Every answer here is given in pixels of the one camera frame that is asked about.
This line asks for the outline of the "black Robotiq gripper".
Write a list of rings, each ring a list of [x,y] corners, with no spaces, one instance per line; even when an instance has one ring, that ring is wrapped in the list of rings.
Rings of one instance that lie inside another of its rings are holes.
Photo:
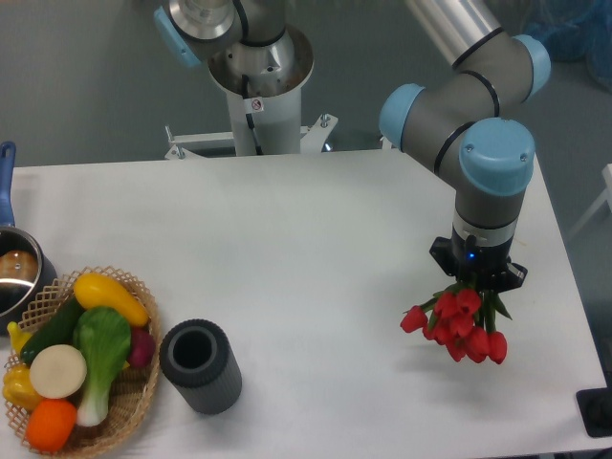
[[[487,247],[474,235],[462,238],[454,229],[450,238],[437,237],[429,253],[442,271],[477,291],[510,291],[520,288],[528,270],[510,258],[513,239]]]

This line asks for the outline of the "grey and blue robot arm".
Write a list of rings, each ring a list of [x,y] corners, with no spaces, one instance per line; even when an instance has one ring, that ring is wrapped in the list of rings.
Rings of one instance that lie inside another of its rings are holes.
[[[438,89],[396,89],[379,116],[382,135],[455,192],[450,238],[430,254],[449,276],[477,290],[521,287],[527,271],[510,258],[534,171],[535,141],[504,112],[547,82],[550,57],[528,35],[510,36],[480,1],[412,1],[409,9],[454,70]],[[240,156],[300,153],[301,89],[309,41],[281,1],[164,1],[154,23],[187,67],[206,64],[227,96]]]

